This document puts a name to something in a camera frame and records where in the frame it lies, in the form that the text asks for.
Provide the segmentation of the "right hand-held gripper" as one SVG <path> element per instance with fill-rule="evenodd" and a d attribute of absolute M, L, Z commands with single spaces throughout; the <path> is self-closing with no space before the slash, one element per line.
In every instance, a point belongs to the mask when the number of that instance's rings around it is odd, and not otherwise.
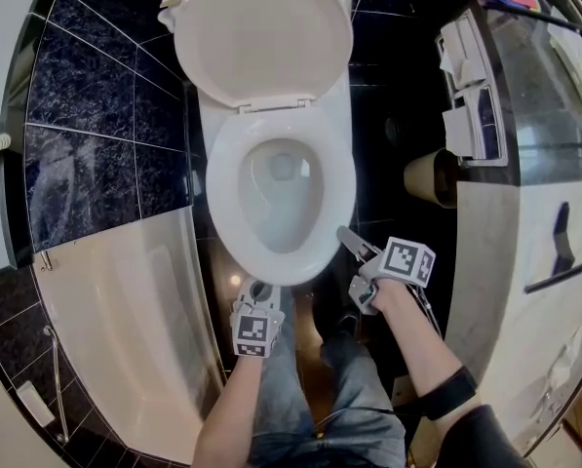
<path fill-rule="evenodd" d="M 363 315 L 377 313 L 372 305 L 378 293 L 378 279 L 392 279 L 411 287 L 412 296 L 420 303 L 426 315 L 431 304 L 424 290 L 427 288 L 436 261 L 435 253 L 426 245 L 390 237 L 384 249 L 367 245 L 357 233 L 346 226 L 336 230 L 338 241 L 360 262 L 353 277 L 349 295 Z"/>

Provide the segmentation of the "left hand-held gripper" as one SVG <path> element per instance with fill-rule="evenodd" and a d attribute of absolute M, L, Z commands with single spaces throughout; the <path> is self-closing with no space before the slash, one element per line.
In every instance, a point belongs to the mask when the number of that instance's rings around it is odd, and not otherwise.
<path fill-rule="evenodd" d="M 239 289 L 230 316 L 233 350 L 238 357 L 270 356 L 285 314 L 280 310 L 282 288 L 267 285 L 265 302 L 256 302 L 259 281 L 247 278 Z"/>

